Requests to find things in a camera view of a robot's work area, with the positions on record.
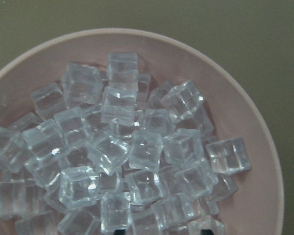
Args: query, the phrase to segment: pile of clear cubes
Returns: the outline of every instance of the pile of clear cubes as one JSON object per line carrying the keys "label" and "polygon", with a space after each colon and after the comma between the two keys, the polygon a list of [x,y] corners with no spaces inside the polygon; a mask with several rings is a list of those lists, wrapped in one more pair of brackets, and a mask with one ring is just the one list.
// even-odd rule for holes
{"label": "pile of clear cubes", "polygon": [[149,88],[138,55],[105,71],[69,63],[0,127],[0,218],[17,235],[224,235],[218,202],[249,170],[240,137],[218,140],[188,80]]}

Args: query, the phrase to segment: gray table surface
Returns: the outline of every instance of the gray table surface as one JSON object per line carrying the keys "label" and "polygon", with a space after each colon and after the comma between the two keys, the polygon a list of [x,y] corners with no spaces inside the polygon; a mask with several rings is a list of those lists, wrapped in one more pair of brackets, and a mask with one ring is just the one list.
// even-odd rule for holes
{"label": "gray table surface", "polygon": [[246,90],[275,141],[294,234],[294,0],[0,0],[0,69],[54,37],[93,28],[152,31],[216,61]]}

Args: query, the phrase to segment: pink bowl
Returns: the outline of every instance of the pink bowl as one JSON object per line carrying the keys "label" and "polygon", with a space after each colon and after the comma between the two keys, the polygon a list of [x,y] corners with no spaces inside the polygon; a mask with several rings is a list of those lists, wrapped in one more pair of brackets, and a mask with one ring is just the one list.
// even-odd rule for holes
{"label": "pink bowl", "polygon": [[[234,176],[239,190],[220,203],[219,219],[228,235],[280,235],[284,194],[279,158],[259,111],[240,85],[197,50],[158,34],[133,29],[94,29],[43,43],[0,71],[0,126],[33,111],[29,92],[59,80],[72,61],[105,65],[113,51],[134,51],[140,70],[158,83],[192,79],[208,101],[220,139],[244,138],[252,170]],[[0,234],[15,234],[0,221]]]}

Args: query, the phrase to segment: tabletop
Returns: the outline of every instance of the tabletop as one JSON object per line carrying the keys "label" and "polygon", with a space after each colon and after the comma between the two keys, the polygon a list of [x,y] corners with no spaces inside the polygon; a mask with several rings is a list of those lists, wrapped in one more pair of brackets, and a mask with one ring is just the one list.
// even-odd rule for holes
{"label": "tabletop", "polygon": [[294,0],[0,0],[0,69],[46,40],[105,27],[179,40],[239,82],[274,139],[285,188],[283,234],[294,234]]}

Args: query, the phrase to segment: bowl rim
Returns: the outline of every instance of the bowl rim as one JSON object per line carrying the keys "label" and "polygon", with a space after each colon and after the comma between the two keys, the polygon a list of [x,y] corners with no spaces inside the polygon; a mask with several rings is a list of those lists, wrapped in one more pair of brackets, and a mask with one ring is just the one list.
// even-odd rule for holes
{"label": "bowl rim", "polygon": [[275,144],[273,142],[273,138],[271,136],[271,133],[265,123],[265,120],[263,119],[262,115],[260,114],[259,110],[257,109],[256,105],[253,103],[249,95],[246,93],[246,91],[239,85],[239,83],[228,73],[226,72],[220,65],[218,65],[216,62],[214,62],[212,59],[201,53],[200,51],[192,48],[191,46],[188,46],[178,40],[169,38],[167,36],[163,36],[157,33],[138,30],[138,29],[129,29],[129,28],[98,28],[98,29],[88,29],[78,32],[69,33],[63,36],[56,37],[54,39],[48,40],[44,43],[41,43],[34,48],[24,52],[14,60],[12,60],[10,63],[8,63],[6,66],[4,66],[0,70],[0,79],[5,76],[7,73],[9,73],[11,70],[13,70],[14,67],[16,67],[18,64],[22,63],[26,59],[30,58],[34,54],[43,51],[44,49],[48,47],[52,47],[56,44],[73,40],[79,37],[85,37],[85,36],[95,36],[95,35],[102,35],[102,34],[123,34],[123,35],[134,35],[134,36],[142,36],[142,37],[148,37],[152,38],[158,41],[162,41],[165,43],[172,44],[176,47],[179,47],[195,57],[199,57],[202,60],[206,61],[211,67],[216,69],[218,72],[220,72],[225,79],[227,79],[235,89],[240,93],[240,95],[243,97],[243,99],[247,102],[247,104],[252,109],[253,113],[255,114],[257,120],[259,121],[261,128],[264,130],[264,134],[266,139],[269,141],[269,148],[273,155],[273,163],[275,170],[277,172],[277,181],[278,181],[278,198],[279,198],[279,208],[278,208],[278,221],[276,225],[276,231],[275,234],[280,235],[282,234],[283,229],[283,220],[284,220],[284,186],[283,186],[283,176],[282,176],[282,169],[280,160],[278,157],[278,153],[275,147]]}

